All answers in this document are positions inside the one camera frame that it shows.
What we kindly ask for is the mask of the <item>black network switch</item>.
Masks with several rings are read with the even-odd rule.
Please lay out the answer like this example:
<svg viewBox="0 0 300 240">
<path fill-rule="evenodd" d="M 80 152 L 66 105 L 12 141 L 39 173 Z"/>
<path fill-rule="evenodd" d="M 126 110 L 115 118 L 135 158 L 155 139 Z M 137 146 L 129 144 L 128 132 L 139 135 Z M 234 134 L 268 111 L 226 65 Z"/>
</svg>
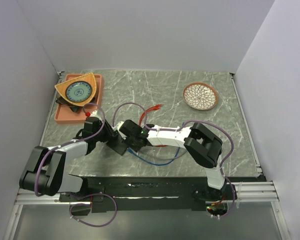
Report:
<svg viewBox="0 0 300 240">
<path fill-rule="evenodd" d="M 120 156 L 123 156 L 129 148 L 128 145 L 124 143 L 124 140 L 120 135 L 109 140 L 106 145 Z"/>
</svg>

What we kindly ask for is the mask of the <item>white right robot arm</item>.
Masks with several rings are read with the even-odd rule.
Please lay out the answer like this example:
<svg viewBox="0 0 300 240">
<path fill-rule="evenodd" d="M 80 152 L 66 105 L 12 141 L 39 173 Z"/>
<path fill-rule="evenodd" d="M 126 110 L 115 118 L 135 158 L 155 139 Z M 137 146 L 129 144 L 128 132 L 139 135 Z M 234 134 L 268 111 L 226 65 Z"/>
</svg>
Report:
<svg viewBox="0 0 300 240">
<path fill-rule="evenodd" d="M 226 194 L 226 180 L 220 170 L 223 142 L 203 124 L 195 122 L 193 126 L 179 130 L 153 124 L 141 127 L 132 120 L 126 120 L 119 122 L 115 129 L 123 142 L 135 152 L 146 146 L 186 149 L 193 160 L 204 168 L 209 195 L 218 200 Z"/>
</svg>

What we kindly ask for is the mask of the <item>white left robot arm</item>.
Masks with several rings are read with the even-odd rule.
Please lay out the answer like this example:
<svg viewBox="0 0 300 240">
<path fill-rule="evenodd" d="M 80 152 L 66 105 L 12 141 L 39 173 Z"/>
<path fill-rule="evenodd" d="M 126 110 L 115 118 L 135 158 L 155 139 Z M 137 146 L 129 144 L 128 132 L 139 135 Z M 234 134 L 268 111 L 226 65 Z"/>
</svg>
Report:
<svg viewBox="0 0 300 240">
<path fill-rule="evenodd" d="M 84 201 L 89 188 L 82 177 L 65 173 L 67 162 L 90 154 L 98 142 L 112 143 L 117 137 L 118 132 L 106 120 L 87 117 L 83 128 L 69 142 L 33 148 L 19 179 L 19 187 L 38 197 L 71 192 L 77 201 Z"/>
</svg>

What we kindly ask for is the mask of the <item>dark dish under basket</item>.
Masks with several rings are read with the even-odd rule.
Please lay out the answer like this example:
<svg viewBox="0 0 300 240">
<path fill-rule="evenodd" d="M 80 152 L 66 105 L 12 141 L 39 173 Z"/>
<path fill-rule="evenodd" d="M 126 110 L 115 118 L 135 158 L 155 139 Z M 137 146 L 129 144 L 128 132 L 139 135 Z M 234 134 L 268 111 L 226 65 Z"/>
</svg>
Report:
<svg viewBox="0 0 300 240">
<path fill-rule="evenodd" d="M 55 102 L 57 104 L 60 104 L 62 106 L 69 108 L 74 113 L 77 113 L 81 109 L 80 106 L 73 105 L 73 104 L 69 103 L 68 101 L 66 101 L 59 93 L 56 94 Z"/>
</svg>

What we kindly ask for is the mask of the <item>pink plastic tray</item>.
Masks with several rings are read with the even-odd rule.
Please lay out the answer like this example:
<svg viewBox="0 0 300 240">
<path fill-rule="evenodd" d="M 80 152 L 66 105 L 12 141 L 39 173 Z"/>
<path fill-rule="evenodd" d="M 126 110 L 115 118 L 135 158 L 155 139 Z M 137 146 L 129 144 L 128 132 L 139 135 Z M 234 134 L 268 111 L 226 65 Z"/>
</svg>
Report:
<svg viewBox="0 0 300 240">
<path fill-rule="evenodd" d="M 97 90 L 94 98 L 91 100 L 91 102 L 86 103 L 84 106 L 81 106 L 78 112 L 72 112 L 68 107 L 65 107 L 61 104 L 57 104 L 57 108 L 54 114 L 54 120 L 57 124 L 61 124 L 61 125 L 81 124 L 86 119 L 85 116 L 86 112 L 93 112 L 94 110 L 96 110 L 97 107 L 95 106 L 95 104 L 99 106 L 101 105 L 102 97 L 103 97 L 103 89 L 104 89 L 104 79 L 100 74 L 95 74 L 95 73 L 93 74 L 97 84 Z M 74 74 L 74 73 L 68 74 L 66 75 L 64 81 L 71 80 L 81 75 L 85 75 L 85 74 Z"/>
</svg>

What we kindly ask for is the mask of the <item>blue patterned round plate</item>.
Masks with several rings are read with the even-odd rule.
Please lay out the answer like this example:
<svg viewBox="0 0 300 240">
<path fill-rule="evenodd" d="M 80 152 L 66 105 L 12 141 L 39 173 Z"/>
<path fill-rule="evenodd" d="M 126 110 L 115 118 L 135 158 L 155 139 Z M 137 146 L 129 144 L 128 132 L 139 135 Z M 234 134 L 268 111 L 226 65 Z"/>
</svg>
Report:
<svg viewBox="0 0 300 240">
<path fill-rule="evenodd" d="M 65 91 L 66 98 L 74 103 L 87 100 L 92 94 L 92 86 L 85 81 L 71 83 Z"/>
</svg>

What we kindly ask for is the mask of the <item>woven triangular basket plate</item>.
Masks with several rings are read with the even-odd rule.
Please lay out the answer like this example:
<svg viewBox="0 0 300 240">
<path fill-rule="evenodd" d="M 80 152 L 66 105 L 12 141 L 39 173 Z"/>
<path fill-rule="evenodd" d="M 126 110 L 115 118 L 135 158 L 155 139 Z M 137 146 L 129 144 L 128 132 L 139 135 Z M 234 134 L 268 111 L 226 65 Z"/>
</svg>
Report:
<svg viewBox="0 0 300 240">
<path fill-rule="evenodd" d="M 83 107 L 97 92 L 97 81 L 92 72 L 56 84 L 55 89 L 65 104 Z"/>
</svg>

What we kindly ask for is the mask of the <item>floral patterned plate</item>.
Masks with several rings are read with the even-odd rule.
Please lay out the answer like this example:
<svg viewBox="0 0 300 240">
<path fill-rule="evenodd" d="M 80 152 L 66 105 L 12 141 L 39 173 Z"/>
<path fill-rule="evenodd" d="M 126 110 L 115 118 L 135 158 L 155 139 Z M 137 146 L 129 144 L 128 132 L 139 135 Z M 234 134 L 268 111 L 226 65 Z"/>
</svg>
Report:
<svg viewBox="0 0 300 240">
<path fill-rule="evenodd" d="M 189 84 L 183 90 L 182 95 L 188 106 L 200 111 L 210 110 L 218 103 L 216 90 L 202 82 Z"/>
</svg>

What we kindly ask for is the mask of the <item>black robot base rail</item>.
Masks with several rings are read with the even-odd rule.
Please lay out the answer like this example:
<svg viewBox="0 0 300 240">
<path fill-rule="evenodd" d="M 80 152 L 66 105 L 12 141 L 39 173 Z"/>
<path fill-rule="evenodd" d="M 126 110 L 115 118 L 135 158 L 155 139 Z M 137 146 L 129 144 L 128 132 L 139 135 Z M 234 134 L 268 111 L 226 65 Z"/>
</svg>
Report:
<svg viewBox="0 0 300 240">
<path fill-rule="evenodd" d="M 227 181 L 220 189 L 206 177 L 85 177 L 78 193 L 60 195 L 62 203 L 91 205 L 93 213 L 143 210 L 205 211 L 209 202 L 235 201 L 236 188 Z"/>
</svg>

